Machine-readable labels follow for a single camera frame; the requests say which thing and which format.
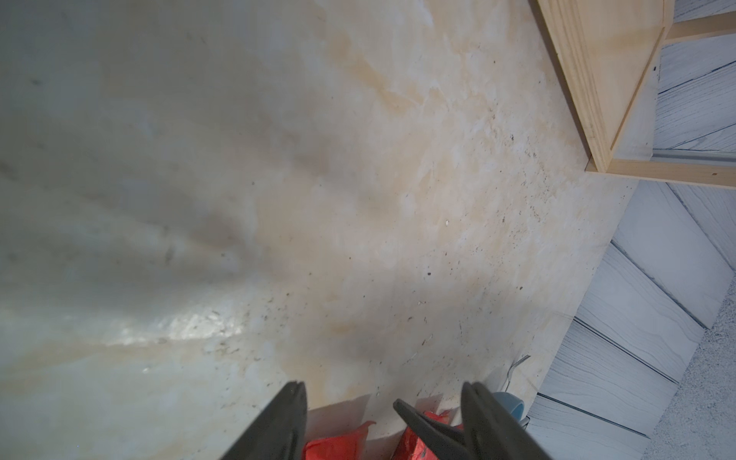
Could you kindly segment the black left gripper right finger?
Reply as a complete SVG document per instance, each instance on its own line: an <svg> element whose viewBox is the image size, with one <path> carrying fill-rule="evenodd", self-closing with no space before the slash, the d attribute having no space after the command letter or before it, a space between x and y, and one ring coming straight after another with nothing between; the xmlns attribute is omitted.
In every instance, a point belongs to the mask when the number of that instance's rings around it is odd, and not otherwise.
<svg viewBox="0 0 736 460"><path fill-rule="evenodd" d="M464 383L461 415L473 459L544 459L551 457L494 398L483 383Z"/></svg>

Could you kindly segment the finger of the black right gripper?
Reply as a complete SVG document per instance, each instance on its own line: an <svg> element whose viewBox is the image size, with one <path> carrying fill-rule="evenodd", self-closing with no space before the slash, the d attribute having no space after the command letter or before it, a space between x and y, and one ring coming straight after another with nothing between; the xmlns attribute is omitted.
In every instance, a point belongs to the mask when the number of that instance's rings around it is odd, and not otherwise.
<svg viewBox="0 0 736 460"><path fill-rule="evenodd" d="M441 460L472 460L463 427L452 427L430 419L407 402L397 399L393 408L406 425Z"/></svg>

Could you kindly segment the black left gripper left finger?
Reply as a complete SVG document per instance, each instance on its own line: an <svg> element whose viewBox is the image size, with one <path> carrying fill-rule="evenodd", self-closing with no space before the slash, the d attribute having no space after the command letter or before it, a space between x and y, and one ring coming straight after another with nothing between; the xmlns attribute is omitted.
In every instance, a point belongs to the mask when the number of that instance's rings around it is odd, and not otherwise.
<svg viewBox="0 0 736 460"><path fill-rule="evenodd" d="M307 418L306 385L290 381L220 459L301 459Z"/></svg>

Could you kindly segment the red tea bag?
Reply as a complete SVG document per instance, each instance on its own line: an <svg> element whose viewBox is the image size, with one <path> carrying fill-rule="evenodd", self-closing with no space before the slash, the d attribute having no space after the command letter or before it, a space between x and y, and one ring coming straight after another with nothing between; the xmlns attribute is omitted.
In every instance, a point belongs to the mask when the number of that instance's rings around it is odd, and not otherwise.
<svg viewBox="0 0 736 460"><path fill-rule="evenodd" d="M373 421L367 421L346 434L320 438L308 442L302 452L303 460L359 460Z"/></svg>
<svg viewBox="0 0 736 460"><path fill-rule="evenodd" d="M464 447L463 425L453 427L453 413L420 413L397 401L395 409L407 423L393 459L468 459Z"/></svg>

